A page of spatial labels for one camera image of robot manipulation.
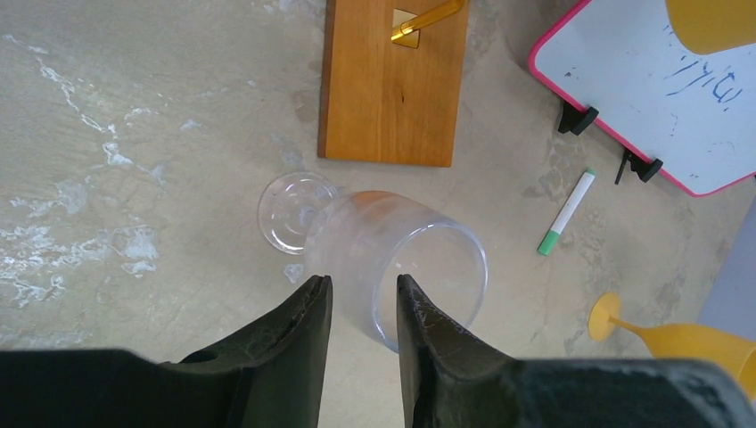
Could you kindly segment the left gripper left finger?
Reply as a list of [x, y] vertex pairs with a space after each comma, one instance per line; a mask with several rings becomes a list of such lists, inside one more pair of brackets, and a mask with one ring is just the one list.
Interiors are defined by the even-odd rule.
[[312, 276], [264, 316], [177, 363], [123, 349], [1, 355], [4, 427], [315, 427], [333, 285]]

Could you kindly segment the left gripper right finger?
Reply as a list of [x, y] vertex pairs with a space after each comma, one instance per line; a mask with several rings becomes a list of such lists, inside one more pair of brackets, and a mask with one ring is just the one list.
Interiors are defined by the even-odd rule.
[[408, 427], [752, 427], [725, 372], [695, 359], [517, 359], [397, 279]]

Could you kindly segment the clear wine glass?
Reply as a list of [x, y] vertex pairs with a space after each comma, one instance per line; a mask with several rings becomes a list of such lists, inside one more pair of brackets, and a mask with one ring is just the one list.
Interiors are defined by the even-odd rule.
[[399, 349], [399, 276], [412, 276], [464, 327], [481, 309], [489, 269], [478, 236], [401, 194], [351, 191], [296, 171], [266, 186], [258, 224], [273, 247], [303, 258], [304, 274], [331, 277], [337, 310], [390, 350]]

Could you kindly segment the gold wire wine glass rack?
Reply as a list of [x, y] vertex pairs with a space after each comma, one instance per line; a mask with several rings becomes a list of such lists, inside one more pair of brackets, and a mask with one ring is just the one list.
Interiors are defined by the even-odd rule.
[[468, 16], [466, 1], [327, 2], [318, 156], [450, 167]]

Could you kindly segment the yellow plastic wine glass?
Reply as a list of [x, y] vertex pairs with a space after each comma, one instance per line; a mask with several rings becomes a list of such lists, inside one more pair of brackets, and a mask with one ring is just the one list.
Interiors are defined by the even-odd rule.
[[755, 0], [666, 0], [670, 25], [694, 54], [755, 43]]

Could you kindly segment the orange plastic wine glass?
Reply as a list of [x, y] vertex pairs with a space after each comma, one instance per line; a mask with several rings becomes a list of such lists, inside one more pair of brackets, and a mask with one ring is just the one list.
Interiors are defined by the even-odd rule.
[[755, 342], [719, 329], [698, 324], [666, 324], [654, 327], [632, 325], [620, 319], [621, 301], [615, 292], [603, 294], [588, 317], [588, 334], [602, 342], [617, 328], [636, 335], [655, 358], [693, 358], [711, 362], [755, 400]]

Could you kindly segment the green whiteboard marker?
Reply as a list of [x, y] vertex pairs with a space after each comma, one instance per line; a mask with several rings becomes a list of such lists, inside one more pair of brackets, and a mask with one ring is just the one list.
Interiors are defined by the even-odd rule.
[[594, 170], [586, 169], [583, 172], [578, 183], [573, 188], [566, 202], [555, 217], [554, 222], [549, 227], [548, 231], [540, 242], [537, 248], [537, 254], [541, 256], [548, 256], [551, 253], [552, 249], [559, 241], [563, 230], [566, 228], [568, 222], [578, 208], [580, 202], [583, 200], [589, 188], [593, 184], [595, 178], [596, 173]]

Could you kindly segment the pink framed whiteboard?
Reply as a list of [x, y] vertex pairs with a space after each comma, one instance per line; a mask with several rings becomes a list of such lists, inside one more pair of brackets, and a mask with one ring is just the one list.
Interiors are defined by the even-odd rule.
[[662, 1], [581, 1], [533, 46], [530, 72], [693, 196], [755, 173], [755, 48], [686, 49]]

